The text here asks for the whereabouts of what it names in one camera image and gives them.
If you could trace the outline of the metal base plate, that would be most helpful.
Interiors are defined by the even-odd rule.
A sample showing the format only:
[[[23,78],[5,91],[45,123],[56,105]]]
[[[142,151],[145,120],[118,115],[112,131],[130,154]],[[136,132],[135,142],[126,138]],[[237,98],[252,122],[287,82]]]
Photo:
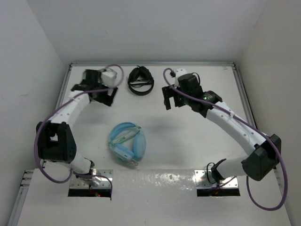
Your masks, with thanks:
[[[111,189],[112,171],[91,169],[88,174],[80,176],[73,174],[70,181],[70,189]]]
[[[211,170],[208,171],[206,169],[196,169],[194,170],[194,179],[196,182],[197,189],[210,189],[210,188],[223,188],[223,189],[238,189],[238,179],[237,177],[229,177],[225,180],[221,180],[219,184],[216,182],[210,183],[207,178],[207,174],[210,180],[213,181],[211,176]]]

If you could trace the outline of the black headphones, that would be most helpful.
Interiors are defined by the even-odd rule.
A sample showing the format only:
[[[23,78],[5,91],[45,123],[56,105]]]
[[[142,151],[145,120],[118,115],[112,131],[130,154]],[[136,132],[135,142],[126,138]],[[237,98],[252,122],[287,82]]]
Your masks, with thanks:
[[[154,78],[149,69],[147,69],[145,66],[137,66],[130,72],[127,80],[127,85],[129,90],[133,94],[137,96],[145,96],[153,90]],[[150,86],[150,88],[146,91],[136,90],[143,86]]]

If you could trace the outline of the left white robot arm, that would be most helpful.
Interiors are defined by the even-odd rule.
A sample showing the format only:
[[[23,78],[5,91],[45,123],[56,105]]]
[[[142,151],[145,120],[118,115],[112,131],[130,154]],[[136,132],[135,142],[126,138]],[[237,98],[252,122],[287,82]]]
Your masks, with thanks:
[[[91,102],[111,106],[118,91],[117,72],[109,67],[86,69],[80,83],[73,85],[68,100],[36,127],[34,157],[60,163],[71,175],[91,179],[94,163],[77,150],[72,127]]]

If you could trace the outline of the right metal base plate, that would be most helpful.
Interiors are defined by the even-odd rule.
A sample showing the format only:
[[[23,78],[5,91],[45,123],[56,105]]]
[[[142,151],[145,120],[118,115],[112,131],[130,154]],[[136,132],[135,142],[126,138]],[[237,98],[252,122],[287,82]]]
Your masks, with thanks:
[[[211,170],[208,171],[206,169],[196,169],[194,170],[194,179],[196,182],[197,189],[210,189],[210,188],[223,188],[223,189],[238,189],[238,179],[237,177],[229,177],[225,180],[221,180],[219,184],[216,182],[210,183],[207,178],[207,174],[210,180],[213,181],[211,176]]]

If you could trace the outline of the light blue headphones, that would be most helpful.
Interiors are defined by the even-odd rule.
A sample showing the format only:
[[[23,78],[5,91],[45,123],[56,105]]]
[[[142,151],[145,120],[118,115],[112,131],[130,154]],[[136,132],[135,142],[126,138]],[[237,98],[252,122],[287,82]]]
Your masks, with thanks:
[[[144,131],[140,126],[131,122],[118,124],[109,134],[108,146],[118,160],[135,168],[146,151]]]

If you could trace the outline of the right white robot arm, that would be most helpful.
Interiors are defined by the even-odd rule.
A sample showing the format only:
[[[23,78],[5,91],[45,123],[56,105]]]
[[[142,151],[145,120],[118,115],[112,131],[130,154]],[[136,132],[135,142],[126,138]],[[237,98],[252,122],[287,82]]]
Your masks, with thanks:
[[[179,68],[170,72],[174,84],[162,88],[166,109],[171,108],[170,98],[176,107],[189,106],[192,111],[210,120],[231,136],[244,150],[246,155],[232,160],[222,159],[211,168],[211,177],[220,183],[229,177],[249,176],[261,181],[279,163],[274,150],[281,148],[277,135],[261,136],[259,132],[245,125],[215,92],[204,91],[200,77]]]

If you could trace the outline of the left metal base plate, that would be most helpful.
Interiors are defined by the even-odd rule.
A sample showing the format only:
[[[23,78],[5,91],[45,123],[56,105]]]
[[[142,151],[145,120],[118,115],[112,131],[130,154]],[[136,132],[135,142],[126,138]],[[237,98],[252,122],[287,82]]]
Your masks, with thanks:
[[[112,171],[91,169],[88,174],[80,176],[73,174],[70,181],[70,189],[111,189]]]

